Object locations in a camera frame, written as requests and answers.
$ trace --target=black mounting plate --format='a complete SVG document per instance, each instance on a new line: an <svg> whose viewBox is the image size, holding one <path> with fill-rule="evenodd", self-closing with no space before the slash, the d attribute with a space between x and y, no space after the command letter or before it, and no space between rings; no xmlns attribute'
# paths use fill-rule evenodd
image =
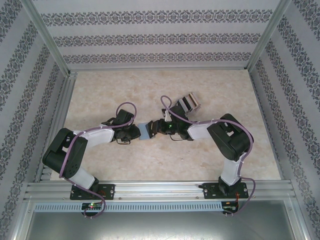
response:
<svg viewBox="0 0 320 240"><path fill-rule="evenodd" d="M203 189L204 199L236 199L236 193L239 194L239 199L247 199L249 197L247 184L244 182L240 182L234 192L228 196L225 196L220 191L218 182L205 182L200 188Z"/></svg>
<svg viewBox="0 0 320 240"><path fill-rule="evenodd" d="M115 195L115 185L99 184L98 191L96 193L103 196L105 200L113 200ZM70 200L100 200L100 198L72 185Z"/></svg>

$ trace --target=perforated metal strip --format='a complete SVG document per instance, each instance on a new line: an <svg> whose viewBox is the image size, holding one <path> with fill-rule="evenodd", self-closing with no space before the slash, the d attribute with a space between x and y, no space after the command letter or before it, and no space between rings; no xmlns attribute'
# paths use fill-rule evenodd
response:
<svg viewBox="0 0 320 240"><path fill-rule="evenodd" d="M81 212L82 203L37 203L36 213L75 213ZM105 212L138 213L138 212L213 212L222 211L220 201L199 202L108 202Z"/></svg>

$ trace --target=robotic arm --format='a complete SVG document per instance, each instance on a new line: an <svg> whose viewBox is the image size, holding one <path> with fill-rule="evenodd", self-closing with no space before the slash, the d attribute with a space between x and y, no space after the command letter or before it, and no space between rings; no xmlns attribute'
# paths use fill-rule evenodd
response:
<svg viewBox="0 0 320 240"><path fill-rule="evenodd" d="M141 135L138 127L132 124L133 119L134 115L132 113L121 109L116 117L103 122L90 131L84 131L75 139L73 146L69 150L65 164L67 155L65 150L70 148L71 142L82 131L71 131L67 128L62 128L45 152L42 162L55 172L60 173L61 177L69 179L84 189L96 193L99 180L81 167L85 150L113 141L116 141L118 144L130 144L131 140Z"/></svg>
<svg viewBox="0 0 320 240"><path fill-rule="evenodd" d="M146 125L149 136L153 137L157 133L177 133L182 140L188 141L212 138L225 157L223 171L218 180L219 190L226 197L233 195L241 182L240 170L243 159L249 154L254 143L252 135L229 113L217 120L189 121L187 114L200 108L193 93L179 99L172 107L171 100L168 98L170 106L167 107L163 98L168 97L161 97L165 107L162 109L164 119L151 121Z"/></svg>
<svg viewBox="0 0 320 240"><path fill-rule="evenodd" d="M86 148L114 141L118 144L130 144L131 140L140 137L141 133L148 135L147 137L144 136L144 139L151 139L157 133L179 134L182 140L187 141L212 138L225 157L223 172L219 177L218 188L215 191L219 191L225 197L230 196L232 198L235 195L241 182L240 170L243 159L250 153L253 146L251 134L228 113L216 120L189 121L187 115L200 108L200 104L193 93L179 99L173 106L171 106L172 102L168 98L170 100L169 107L165 105L163 98L168 97L161 97L164 106L164 109L162 109L164 119L150 121L145 125L139 124L139 127L137 127L133 124L137 108L133 103L125 102L118 107L116 117L102 122L97 127L85 131L71 131L62 128L45 152L42 158L43 164L59 173L60 178L72 183L73 190L76 188L82 192L87 192L87 196L89 193L87 200L94 200L94 197L99 197L102 200L103 209L95 217L104 211L106 207L105 199L107 198L105 195L99 195L101 191L99 180L81 167ZM118 111L123 104L133 105L135 114L123 109ZM86 217L88 216L86 210L83 214Z"/></svg>

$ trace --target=floor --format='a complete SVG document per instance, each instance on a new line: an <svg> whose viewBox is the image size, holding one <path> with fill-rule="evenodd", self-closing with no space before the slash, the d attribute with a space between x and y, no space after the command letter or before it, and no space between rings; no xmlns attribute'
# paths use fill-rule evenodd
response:
<svg viewBox="0 0 320 240"><path fill-rule="evenodd" d="M137 106L135 124L162 118L161 95L173 101L194 92L201 109L192 121L219 119L232 114L253 135L254 146L241 174L256 180L279 180L255 93L246 70L150 70L80 72L65 127L85 130L116 115L122 102ZM123 106L131 111L131 106ZM158 134L130 145L115 142L86 150L82 166L99 180L196 181L217 180L224 157L212 139L171 141ZM51 180L58 180L53 172Z"/></svg>

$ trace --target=damask pattern border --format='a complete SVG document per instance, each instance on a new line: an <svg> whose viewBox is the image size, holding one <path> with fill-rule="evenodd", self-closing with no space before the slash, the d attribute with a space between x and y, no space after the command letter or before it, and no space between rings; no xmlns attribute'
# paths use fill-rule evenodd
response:
<svg viewBox="0 0 320 240"><path fill-rule="evenodd" d="M18 74L21 71L23 63L26 61L27 55L37 35L38 31L32 21L30 21L0 79L0 112L6 104L6 99L8 99L11 88L17 80Z"/></svg>
<svg viewBox="0 0 320 240"><path fill-rule="evenodd" d="M304 16L310 29L314 31L315 38L320 41L320 7L318 3L314 0L294 0L293 3Z"/></svg>
<svg viewBox="0 0 320 240"><path fill-rule="evenodd" d="M309 119L304 112L304 108L296 94L294 85L291 83L289 75L287 74L285 66L281 61L272 40L270 40L265 46L265 51L267 52L273 65L273 69L279 78L279 83L284 90L284 95L286 96L292 114L295 117L297 127L300 129L302 139L305 142L305 146L307 147L309 154L311 155L313 166L317 169L317 174L320 175L320 144L317 142L315 132L309 124Z"/></svg>
<svg viewBox="0 0 320 240"><path fill-rule="evenodd" d="M43 13L48 26L175 23L267 23L271 9Z"/></svg>
<svg viewBox="0 0 320 240"><path fill-rule="evenodd" d="M313 67L313 63L310 61L307 52L303 48L297 34L293 30L286 17L283 17L278 26L278 31L281 34L283 40L288 47L291 56L298 67L303 80L306 82L306 86L309 88L309 92L312 98L315 100L315 104L318 105L320 111L320 80L319 74Z"/></svg>
<svg viewBox="0 0 320 240"><path fill-rule="evenodd" d="M26 114L37 90L38 83L46 66L49 55L50 51L47 46L44 45L23 91L12 122L9 125L9 130L7 131L8 134L4 137L2 149L0 151L0 180L3 179L3 175L6 172L13 148L16 145L17 138L24 124Z"/></svg>
<svg viewBox="0 0 320 240"><path fill-rule="evenodd" d="M54 37L61 47L163 45L163 44L256 44L260 33L129 34Z"/></svg>
<svg viewBox="0 0 320 240"><path fill-rule="evenodd" d="M0 219L0 239L6 239L6 234L9 231L9 227L12 222L12 218L14 216L14 210L17 207L17 201L19 199L19 195L23 187L23 182L28 172L30 160L32 158L34 148L37 143L38 136L40 134L43 120L45 118L46 111L47 111L59 72L60 72L60 69L57 63L55 63L50 73L50 77L47 82L46 89L43 93L43 96L39 105L39 109L33 121L33 125L31 127L31 131L27 139L26 147L24 148L23 154L21 156L19 167L14 177L15 180L13 181L12 183L13 186L10 189L10 195L8 196L8 201L4 204L4 211L2 212L2 217ZM59 96L61 94L62 86L63 84L60 87L59 94L58 94ZM53 120L54 113L58 105L58 100L55 103L50 122L52 122Z"/></svg>
<svg viewBox="0 0 320 240"><path fill-rule="evenodd" d="M287 157L289 158L292 173L295 177L296 182L298 183L298 188L300 190L301 196L303 197L303 202L306 205L306 211L309 212L309 219L312 222L312 226L315 230L316 236L320 238L319 208L316 206L316 199L312 196L313 192L310 190L310 184L307 181L307 175L305 173L305 170L301 167L301 161L297 154L297 150L295 149L295 145L292 141L292 138L290 137L290 132L288 131L283 113L280 109L275 92L270 83L268 73L261 59L257 61L257 63L255 64L255 68L259 74L264 92L267 96L274 120L279 130L282 143L284 145L284 150L286 151Z"/></svg>
<svg viewBox="0 0 320 240"><path fill-rule="evenodd" d="M265 110L264 110L264 108L263 108L261 99L260 99L260 97L259 97L259 93L258 93L258 89L257 89L256 83L255 83L255 79L254 79L252 73L249 73L249 75L250 75L250 79L251 79L251 82L252 82L252 85L253 85L253 88L254 88L254 92L255 92L256 98L257 98L257 100L259 101L259 106L260 106L260 108L261 108L261 113L262 113L262 115L263 115L263 119L264 119L266 128L267 128L267 130L268 130L268 133L269 133L269 136L270 136L270 139L271 139L271 143L272 143L272 147L273 147L273 149L274 149L274 153L275 153L277 162L279 163L282 176L283 176L284 179L287 179L287 178L286 178L285 171L284 171L284 168L283 168L283 165L282 165L282 162L281 162L281 159L279 158L279 153L278 153L277 148L276 148L276 144L275 144L275 141L274 141L274 137L273 137L273 135L272 135L272 132L271 132L271 129L270 129L268 120L267 120L267 115L266 115L266 113L265 113Z"/></svg>
<svg viewBox="0 0 320 240"><path fill-rule="evenodd" d="M19 0L7 0L0 10L0 43L2 43L22 9Z"/></svg>
<svg viewBox="0 0 320 240"><path fill-rule="evenodd" d="M248 61L251 52L175 52L64 55L67 64Z"/></svg>
<svg viewBox="0 0 320 240"><path fill-rule="evenodd" d="M50 123L49 123L48 132L46 133L45 140L43 142L43 147L42 147L42 150L41 150L40 159L39 159L38 164L36 166L35 174L34 174L34 177L33 177L33 182L35 182L35 180L36 180L37 173L38 173L38 170L39 170L39 167L40 167L40 163L42 161L42 157L43 157L45 149L46 149L46 144L47 144L47 141L48 141L51 125L54 122L54 116L55 116L56 108L58 106L58 102L59 102L59 99L60 99L60 94L61 94L62 88L64 87L64 83L67 80L68 80L68 77L63 77L63 81L61 83L61 87L60 87L60 90L59 90L59 93L58 93L58 97L57 97L57 100L56 100L56 103L55 103L55 107L54 107L54 110L53 110L53 113L52 113L52 116L51 116L51 120L50 120Z"/></svg>

